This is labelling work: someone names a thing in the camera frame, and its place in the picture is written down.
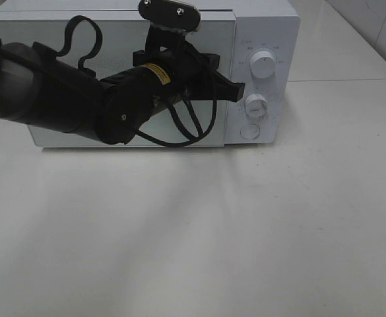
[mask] white knob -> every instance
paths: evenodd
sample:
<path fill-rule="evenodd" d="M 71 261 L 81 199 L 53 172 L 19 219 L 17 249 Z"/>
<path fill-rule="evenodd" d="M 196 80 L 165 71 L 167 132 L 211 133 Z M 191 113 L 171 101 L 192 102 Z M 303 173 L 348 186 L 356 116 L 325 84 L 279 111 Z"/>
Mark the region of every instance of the white knob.
<path fill-rule="evenodd" d="M 271 76 L 276 69 L 276 56 L 270 50 L 259 51 L 250 59 L 250 68 L 253 75 L 263 79 Z"/>
<path fill-rule="evenodd" d="M 245 113 L 252 118 L 261 118 L 267 114 L 267 101 L 261 94 L 252 94 L 245 99 Z"/>

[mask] yellow label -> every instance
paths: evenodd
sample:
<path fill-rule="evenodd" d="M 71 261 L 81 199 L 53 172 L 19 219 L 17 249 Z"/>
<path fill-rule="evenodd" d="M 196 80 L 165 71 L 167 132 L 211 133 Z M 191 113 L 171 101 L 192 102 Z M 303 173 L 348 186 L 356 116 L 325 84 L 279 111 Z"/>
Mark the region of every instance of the yellow label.
<path fill-rule="evenodd" d="M 145 67 L 147 69 L 150 69 L 159 79 L 162 85 L 169 84 L 171 82 L 171 77 L 169 77 L 168 73 L 165 72 L 161 66 L 152 64 L 152 63 L 147 63 L 144 65 L 141 65 L 140 67 Z"/>

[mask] white microwave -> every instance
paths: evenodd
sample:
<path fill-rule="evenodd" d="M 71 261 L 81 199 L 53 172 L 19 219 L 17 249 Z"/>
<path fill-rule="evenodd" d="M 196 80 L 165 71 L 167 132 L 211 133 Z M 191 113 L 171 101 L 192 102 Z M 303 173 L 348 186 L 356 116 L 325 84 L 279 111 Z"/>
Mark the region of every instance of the white microwave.
<path fill-rule="evenodd" d="M 245 83 L 239 102 L 219 102 L 214 129 L 196 146 L 219 147 L 239 143 L 271 143 L 275 139 L 282 98 L 300 25 L 287 0 L 187 0 L 201 14 L 198 32 L 187 36 L 199 51 L 220 56 L 219 72 L 234 82 Z M 138 0 L 7 0 L 0 6 L 0 38 L 3 43 L 42 42 L 51 48 L 63 45 L 68 20 L 84 15 L 102 29 L 101 52 L 88 62 L 98 77 L 128 69 L 133 52 L 144 47 L 149 23 L 138 12 Z M 81 52 L 91 48 L 94 33 L 80 25 L 73 49 L 62 60 L 76 65 Z M 211 102 L 194 102 L 197 117 L 207 125 Z M 187 110 L 179 109 L 186 118 Z M 193 124 L 186 119 L 186 126 Z M 107 147 L 78 135 L 29 126 L 40 147 Z M 167 111 L 159 113 L 142 129 L 161 139 L 180 142 L 183 136 Z M 121 147 L 154 146 L 140 137 Z"/>

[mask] cable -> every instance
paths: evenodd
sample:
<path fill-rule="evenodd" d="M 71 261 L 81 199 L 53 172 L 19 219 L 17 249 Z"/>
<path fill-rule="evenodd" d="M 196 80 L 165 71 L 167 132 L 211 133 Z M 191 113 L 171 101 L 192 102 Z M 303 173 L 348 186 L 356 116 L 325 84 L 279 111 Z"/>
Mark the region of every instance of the cable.
<path fill-rule="evenodd" d="M 167 100 L 162 102 L 165 104 L 165 106 L 171 113 L 172 120 L 174 121 L 175 126 L 178 128 L 178 131 L 181 132 L 181 134 L 184 137 L 186 137 L 188 140 L 195 139 L 196 137 L 193 134 L 191 134 L 190 131 L 188 131 L 185 125 L 181 122 L 181 119 L 179 118 L 177 110 L 175 109 L 174 105 Z"/>
<path fill-rule="evenodd" d="M 203 128 L 201 127 L 200 121 L 199 121 L 197 115 L 195 114 L 193 104 L 191 103 L 190 100 L 188 100 L 186 98 L 183 98 L 182 101 L 184 102 L 185 106 L 187 107 L 188 112 L 190 113 L 190 117 L 193 120 L 195 128 L 197 129 L 197 133 L 199 135 L 202 135 L 204 133 Z"/>
<path fill-rule="evenodd" d="M 64 45 L 63 45 L 62 50 L 57 52 L 57 56 L 63 57 L 65 55 L 67 55 L 69 53 L 69 51 L 71 51 L 71 46 L 73 44 L 73 34 L 75 31 L 75 28 L 83 21 L 86 21 L 86 22 L 90 23 L 91 26 L 93 26 L 93 29 L 96 32 L 96 41 L 94 43 L 94 46 L 93 46 L 91 52 L 85 56 L 82 56 L 79 59 L 78 68 L 79 68 L 79 71 L 84 71 L 85 73 L 92 74 L 95 72 L 93 72 L 91 69 L 85 68 L 84 63 L 87 59 L 91 59 L 93 57 L 96 57 L 99 54 L 100 49 L 102 48 L 102 44 L 103 44 L 102 31 L 100 30 L 100 27 L 92 19 L 85 17 L 83 15 L 77 15 L 77 16 L 73 17 L 67 23 L 67 26 L 65 27 Z"/>

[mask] white table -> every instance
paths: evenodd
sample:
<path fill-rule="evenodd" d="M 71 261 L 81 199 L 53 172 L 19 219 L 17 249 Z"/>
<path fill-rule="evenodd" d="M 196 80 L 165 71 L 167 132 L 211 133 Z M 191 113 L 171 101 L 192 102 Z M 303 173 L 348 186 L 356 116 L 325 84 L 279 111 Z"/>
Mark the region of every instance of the white table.
<path fill-rule="evenodd" d="M 8 316 L 386 316 L 386 81 L 289 83 L 270 146 L 42 151 L 0 120 Z"/>
<path fill-rule="evenodd" d="M 323 0 L 291 0 L 302 18 L 290 81 L 386 79 L 386 61 Z"/>

